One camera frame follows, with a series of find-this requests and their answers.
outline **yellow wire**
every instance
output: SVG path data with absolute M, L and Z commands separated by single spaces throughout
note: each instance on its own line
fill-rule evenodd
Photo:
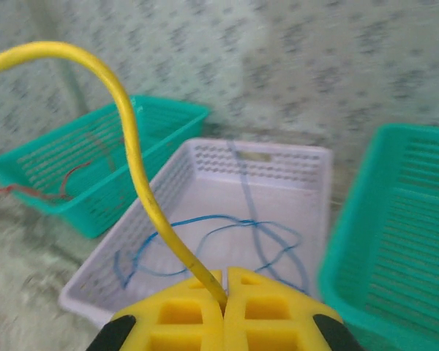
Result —
M 146 213 L 174 254 L 203 283 L 205 288 L 209 290 L 224 309 L 228 297 L 221 284 L 177 236 L 154 198 L 143 168 L 135 113 L 130 104 L 130 98 L 123 85 L 119 82 L 119 79 L 96 56 L 82 48 L 65 42 L 30 42 L 6 50 L 0 53 L 0 72 L 27 61 L 45 57 L 56 57 L 78 62 L 92 71 L 108 88 L 119 109 L 130 174 Z

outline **patterned fabric backdrop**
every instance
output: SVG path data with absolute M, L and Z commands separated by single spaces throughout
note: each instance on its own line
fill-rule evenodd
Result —
M 439 0 L 0 0 L 0 50 L 61 39 L 130 93 L 210 105 L 208 135 L 332 147 L 376 126 L 439 125 Z M 0 153 L 109 103 L 73 64 L 0 75 Z

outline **black rubber part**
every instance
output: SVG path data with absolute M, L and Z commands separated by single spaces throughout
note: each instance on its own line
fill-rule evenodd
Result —
M 331 351 L 364 351 L 348 328 L 338 320 L 324 314 L 316 314 L 314 322 Z
M 137 322 L 131 315 L 117 318 L 106 324 L 86 351 L 119 351 Z

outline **blue wire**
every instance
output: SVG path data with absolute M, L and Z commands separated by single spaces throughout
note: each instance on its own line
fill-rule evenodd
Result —
M 252 219 L 244 219 L 244 220 L 240 220 L 237 219 L 236 217 L 233 216 L 228 216 L 228 215 L 223 215 L 223 214 L 214 214 L 214 215 L 209 215 L 209 216 L 200 216 L 200 217 L 196 217 L 193 219 L 188 219 L 185 221 L 180 221 L 180 222 L 175 222 L 173 224 L 171 224 L 173 227 L 177 227 L 180 225 L 186 225 L 186 224 L 191 224 L 191 223 L 195 223 L 195 222 L 199 222 L 199 221 L 204 221 L 204 220 L 208 220 L 208 219 L 227 219 L 231 222 L 234 222 L 235 224 L 229 224 L 226 225 L 224 227 L 220 227 L 217 228 L 215 230 L 212 230 L 211 232 L 207 233 L 200 241 L 198 248 L 195 252 L 196 256 L 199 256 L 201 253 L 201 250 L 206 242 L 206 239 L 214 234 L 214 233 L 218 233 L 222 230 L 226 230 L 226 229 L 230 229 L 233 227 L 249 227 L 252 226 L 252 235 L 253 235 L 253 240 L 254 240 L 254 245 L 255 248 L 257 250 L 258 256 L 260 258 L 260 261 L 262 262 L 262 266 L 259 267 L 258 269 L 255 270 L 255 272 L 260 272 L 262 270 L 267 270 L 269 271 L 269 273 L 277 280 L 280 281 L 284 284 L 287 284 L 297 290 L 302 291 L 303 293 L 308 293 L 308 289 L 309 289 L 309 278 L 307 276 L 307 272 L 306 269 L 304 267 L 304 265 L 302 264 L 302 262 L 300 261 L 299 258 L 297 258 L 297 256 L 295 256 L 294 252 L 292 251 L 292 249 L 296 248 L 297 246 L 299 246 L 302 242 L 302 237 L 301 235 L 296 232 L 295 230 L 290 229 L 289 227 L 286 227 L 280 223 L 276 223 L 276 222 L 257 222 L 258 219 L 258 214 L 257 214 L 257 209 L 255 207 L 255 204 L 253 202 L 252 199 L 252 194 L 250 191 L 250 187 L 249 184 L 247 182 L 247 165 L 244 162 L 241 162 L 241 159 L 239 158 L 239 153 L 236 150 L 236 147 L 234 145 L 234 143 L 231 141 L 228 141 L 228 145 L 230 145 L 230 149 L 231 152 L 233 153 L 233 155 L 235 156 L 237 162 L 238 162 L 238 166 L 239 169 L 241 170 L 240 175 L 241 175 L 241 186 L 244 192 L 244 196 L 246 197 L 246 201 L 247 201 L 247 206 L 249 208 L 249 212 L 250 212 L 250 216 L 252 217 Z M 274 225 L 275 227 L 278 227 L 279 229 L 288 231 L 289 233 L 294 234 L 296 237 L 298 237 L 299 241 L 294 244 L 294 245 L 289 245 L 285 240 L 283 240 L 279 235 L 277 235 L 275 232 L 273 232 L 272 230 L 270 230 L 269 228 L 267 228 L 265 226 L 265 224 L 268 225 Z M 265 235 L 267 235 L 268 237 L 270 237 L 272 240 L 276 241 L 281 247 L 282 250 L 280 252 L 278 252 L 277 256 L 272 260 L 272 261 L 268 261 L 265 257 L 265 254 L 263 252 L 262 249 L 262 244 L 260 242 L 260 237 L 259 237 L 259 231 L 262 231 L 265 233 Z M 127 285 L 130 283 L 130 280 L 132 279 L 132 277 L 136 274 L 137 271 L 143 271 L 145 273 L 149 273 L 153 276 L 176 276 L 182 273 L 186 273 L 187 272 L 187 268 L 184 268 L 180 271 L 177 272 L 173 272 L 173 273 L 159 273 L 156 271 L 153 271 L 147 267 L 145 267 L 144 265 L 140 265 L 140 259 L 142 257 L 143 251 L 148 247 L 148 245 L 157 237 L 158 233 L 152 233 L 140 246 L 140 248 L 138 249 L 137 253 L 135 254 L 135 256 L 132 258 L 132 270 L 129 273 L 128 276 L 124 276 L 122 274 L 122 272 L 120 271 L 119 268 L 119 260 L 120 260 L 120 251 L 117 251 L 114 255 L 114 272 L 116 273 L 117 277 L 119 278 L 122 287 L 125 289 L 127 287 Z M 279 274 L 273 269 L 273 264 L 275 264 L 276 262 L 278 262 L 281 257 L 286 254 L 295 264 L 296 268 L 298 269 L 300 275 L 301 275 L 301 280 L 302 280 L 302 287 L 297 287 L 296 285 L 285 281 L 284 279 L 282 279 Z

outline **yellow plastic object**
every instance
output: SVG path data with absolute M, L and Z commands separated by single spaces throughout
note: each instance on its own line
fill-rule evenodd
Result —
M 127 161 L 135 190 L 158 233 L 174 254 L 201 281 L 224 308 L 228 299 L 221 284 L 185 246 L 172 229 L 149 187 L 141 159 L 135 113 L 123 85 L 110 68 L 90 52 L 65 42 L 30 42 L 0 53 L 0 72 L 27 61 L 56 57 L 78 62 L 92 71 L 114 98 L 122 122 Z
M 228 269 L 225 351 L 331 351 L 313 317 L 330 307 L 243 268 Z
M 212 272 L 221 281 L 221 271 Z M 120 351 L 222 351 L 220 305 L 195 278 L 122 309 L 137 322 Z

